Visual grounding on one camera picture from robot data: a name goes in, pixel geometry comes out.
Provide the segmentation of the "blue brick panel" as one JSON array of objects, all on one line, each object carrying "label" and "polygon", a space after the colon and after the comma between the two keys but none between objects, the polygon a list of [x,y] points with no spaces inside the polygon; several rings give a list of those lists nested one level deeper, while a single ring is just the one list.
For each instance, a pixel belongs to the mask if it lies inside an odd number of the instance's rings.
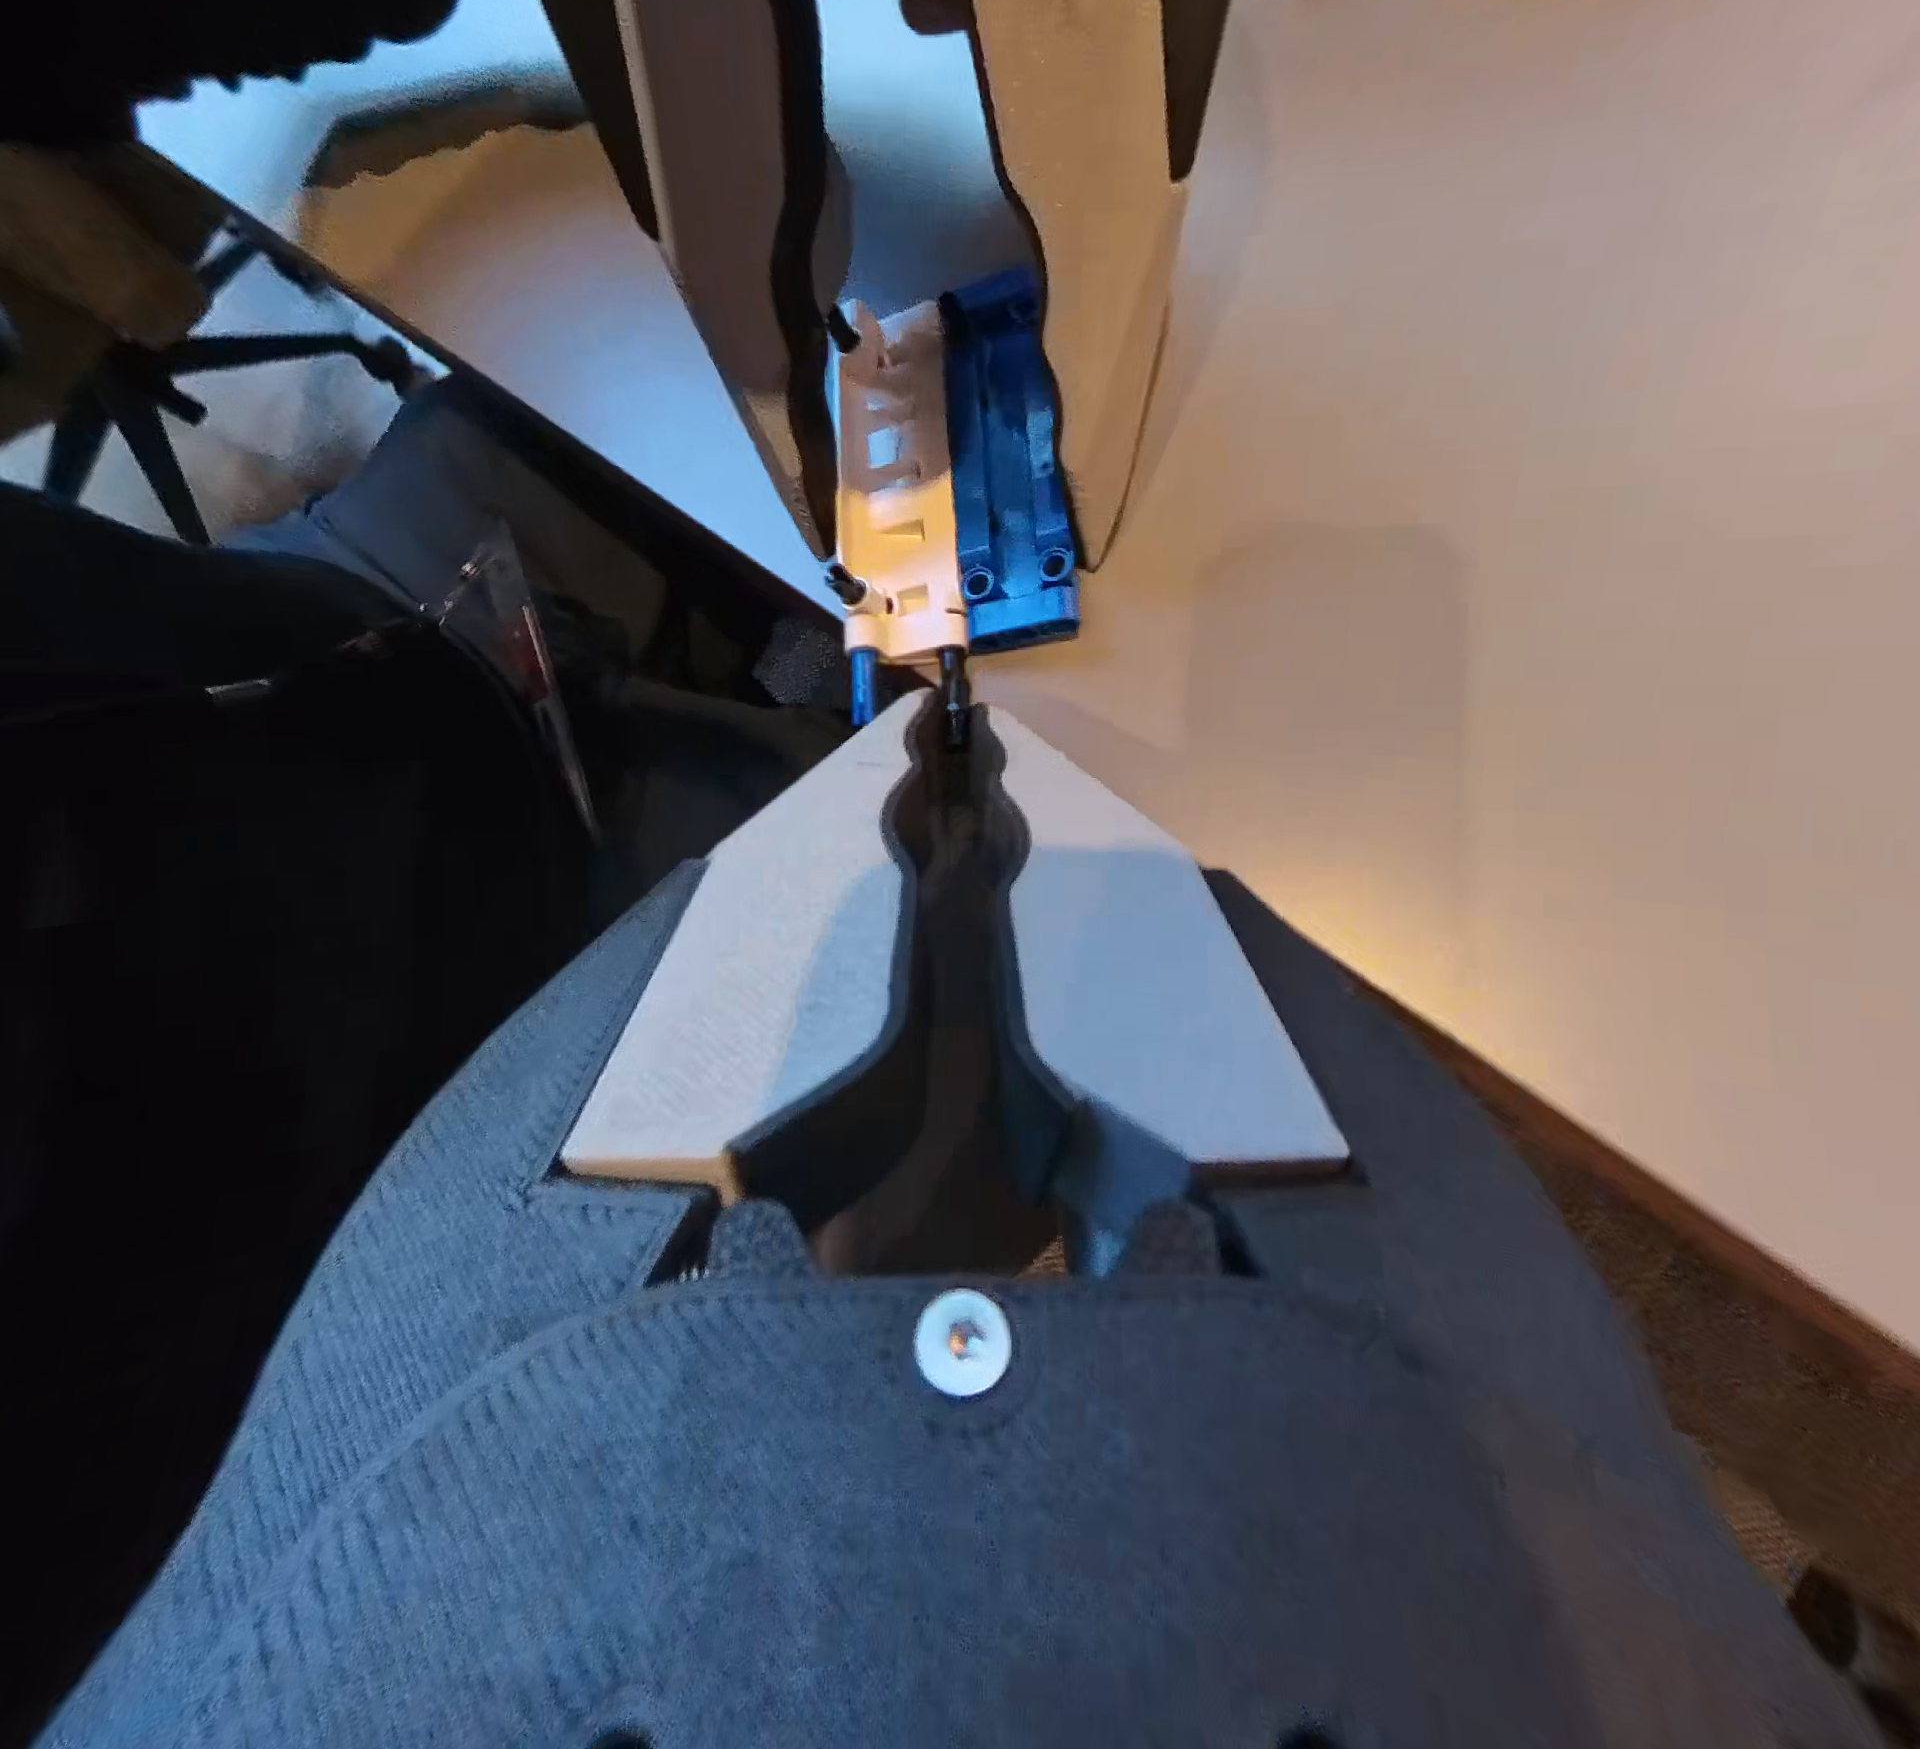
[{"label": "blue brick panel", "polygon": [[1038,273],[1014,266],[939,297],[957,560],[971,645],[1005,654],[1082,624]]}]

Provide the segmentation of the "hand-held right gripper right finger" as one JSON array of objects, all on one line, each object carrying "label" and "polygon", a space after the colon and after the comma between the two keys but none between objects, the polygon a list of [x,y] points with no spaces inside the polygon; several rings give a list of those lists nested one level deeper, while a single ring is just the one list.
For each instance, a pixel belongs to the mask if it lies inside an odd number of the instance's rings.
[{"label": "hand-held right gripper right finger", "polygon": [[1350,1144],[1189,851],[1005,708],[977,740],[1038,1179],[1344,1173]]}]

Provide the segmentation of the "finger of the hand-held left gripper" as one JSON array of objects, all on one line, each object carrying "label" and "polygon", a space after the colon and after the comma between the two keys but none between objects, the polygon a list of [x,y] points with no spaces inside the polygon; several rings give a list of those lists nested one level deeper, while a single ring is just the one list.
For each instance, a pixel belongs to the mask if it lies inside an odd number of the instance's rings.
[{"label": "finger of the hand-held left gripper", "polygon": [[1042,353],[1079,556],[1112,554],[1141,463],[1187,220],[1163,0],[972,0],[1003,183],[1040,268]]},{"label": "finger of the hand-held left gripper", "polygon": [[783,507],[836,549],[833,323],[853,187],[817,0],[613,0],[655,237]]}]

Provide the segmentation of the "black office chair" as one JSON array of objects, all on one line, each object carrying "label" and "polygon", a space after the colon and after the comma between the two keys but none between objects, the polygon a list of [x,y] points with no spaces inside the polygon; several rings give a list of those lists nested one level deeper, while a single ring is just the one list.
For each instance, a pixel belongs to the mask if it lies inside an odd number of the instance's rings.
[{"label": "black office chair", "polygon": [[[323,273],[302,255],[279,246],[265,229],[236,211],[229,211],[212,232],[207,251],[194,263],[194,279],[208,304],[255,260],[265,262],[282,281],[305,296],[328,289]],[[45,281],[23,283],[9,273],[7,285],[23,287],[61,304],[68,313],[86,313],[57,296]],[[133,335],[108,331],[97,359],[80,366],[70,388],[42,391],[54,406],[53,439],[46,444],[41,490],[66,507],[83,506],[108,436],[119,436],[174,533],[194,545],[211,545],[212,533],[180,461],[169,418],[201,425],[208,416],[204,399],[187,391],[194,376],[255,370],[281,362],[327,358],[353,359],[372,382],[409,396],[424,385],[428,367],[414,358],[398,335],[362,335],[353,329],[318,331],[199,331],[199,328],[160,346],[137,344]],[[28,366],[28,344],[4,305],[4,373]]]}]

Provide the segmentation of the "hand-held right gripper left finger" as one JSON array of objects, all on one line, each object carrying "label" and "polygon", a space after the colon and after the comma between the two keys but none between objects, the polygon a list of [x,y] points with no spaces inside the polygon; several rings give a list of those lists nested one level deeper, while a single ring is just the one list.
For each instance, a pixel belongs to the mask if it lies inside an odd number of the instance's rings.
[{"label": "hand-held right gripper left finger", "polygon": [[904,1156],[924,1030],[918,873],[893,812],[936,701],[901,695],[698,864],[566,1175],[853,1202]]}]

